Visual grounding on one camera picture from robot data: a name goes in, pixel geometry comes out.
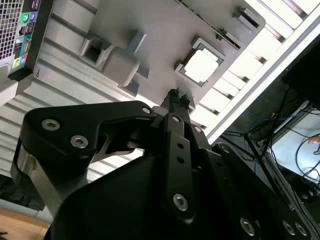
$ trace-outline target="metal frame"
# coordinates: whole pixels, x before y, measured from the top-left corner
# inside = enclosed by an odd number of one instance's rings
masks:
[[[253,101],[282,73],[286,67],[320,34],[320,5],[302,22],[283,43],[274,57],[234,97],[205,129],[209,143],[218,137],[253,103]]]

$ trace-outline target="usb port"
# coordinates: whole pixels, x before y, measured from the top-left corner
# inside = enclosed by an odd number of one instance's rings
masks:
[[[40,5],[40,0],[35,0],[34,10],[38,10]]]
[[[25,32],[26,32],[26,27],[22,26],[19,30],[19,37],[25,35]]]
[[[34,23],[32,23],[32,24],[29,25],[27,34],[32,34],[32,32],[34,31],[34,26],[35,26]]]

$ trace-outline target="black metal bracket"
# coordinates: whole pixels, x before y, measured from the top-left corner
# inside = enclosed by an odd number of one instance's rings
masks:
[[[139,101],[26,114],[13,168],[55,216],[47,239],[269,239],[272,229],[279,239],[306,239],[283,227],[300,220],[269,201],[277,196],[231,148],[212,151],[176,93],[166,114]],[[142,157],[88,184],[91,162],[135,148],[144,149]],[[255,204],[262,197],[263,207]]]

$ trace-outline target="colored port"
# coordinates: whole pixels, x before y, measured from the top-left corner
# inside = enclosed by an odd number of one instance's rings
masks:
[[[25,26],[20,27],[19,37],[25,35],[25,32],[26,32],[26,27]]]
[[[29,20],[29,14],[27,13],[27,14],[25,14],[23,17],[22,17],[22,21],[24,22],[24,23],[26,23],[26,22],[28,22],[28,20]]]
[[[38,10],[40,5],[40,0],[35,0],[34,10]]]
[[[36,14],[32,12],[30,15],[30,21],[35,20],[35,18],[36,18]]]

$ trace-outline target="black cable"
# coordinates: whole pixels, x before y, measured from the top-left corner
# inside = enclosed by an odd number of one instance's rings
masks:
[[[314,167],[312,167],[309,171],[307,171],[307,173],[305,173],[304,171],[302,171],[302,169],[301,169],[300,166],[299,166],[299,163],[298,163],[298,153],[299,153],[299,150],[300,150],[301,146],[302,146],[306,141],[308,141],[308,140],[311,139],[311,138],[318,137],[318,136],[320,136],[320,133],[315,134],[315,135],[313,135],[313,136],[310,136],[310,137],[308,137],[307,139],[305,139],[303,142],[301,142],[300,145],[299,145],[299,147],[298,147],[297,150],[295,151],[295,156],[294,156],[294,158],[295,158],[295,159],[294,159],[294,160],[295,160],[295,164],[296,164],[297,168],[299,169],[299,171],[303,174],[304,177],[307,177],[307,178],[309,178],[309,179],[311,179],[311,180],[314,180],[314,179],[311,178],[311,177],[309,177],[309,176],[307,176],[307,175],[308,175],[309,173],[311,173],[311,172],[320,164],[320,161],[318,161],[318,163],[317,163]]]
[[[275,152],[272,150],[272,148],[270,148],[270,150],[271,150],[271,154],[272,154],[272,156],[273,156],[273,158],[274,158],[274,160],[275,160],[275,162],[276,162],[276,164],[277,164],[277,167],[278,167],[278,169],[280,170],[279,164],[278,164],[278,161],[277,161],[277,158],[276,158],[276,155],[275,155]],[[287,181],[287,179],[285,179],[285,180],[286,180],[286,182],[289,184],[289,186],[291,187],[291,190],[292,190],[292,192],[293,192],[295,201],[297,202],[297,204],[298,204],[301,212],[302,212],[303,215],[306,217],[306,219],[308,219],[309,223],[312,225],[312,227],[314,228],[316,234],[318,235],[318,237],[319,237],[319,239],[320,239],[320,233],[318,232],[318,229],[317,229],[317,227],[314,225],[313,221],[311,221],[311,219],[309,218],[309,216],[308,216],[308,215],[305,213],[305,211],[303,210],[303,208],[302,208],[302,206],[301,206],[301,204],[300,204],[300,202],[299,202],[299,196],[297,195],[296,191],[293,189],[293,187],[291,186],[291,184]]]
[[[295,130],[293,130],[293,129],[289,128],[289,127],[284,126],[283,128],[284,128],[284,129],[288,129],[288,130],[290,130],[290,131],[292,131],[292,132],[294,132],[294,133],[296,133],[296,134],[299,134],[299,135],[300,135],[300,136],[302,136],[302,137],[310,138],[310,136],[303,135],[302,133],[297,132],[297,131],[295,131]]]
[[[314,113],[314,112],[311,112],[311,111],[303,111],[303,112],[311,114],[311,115],[317,115],[318,117],[320,117],[320,113]]]

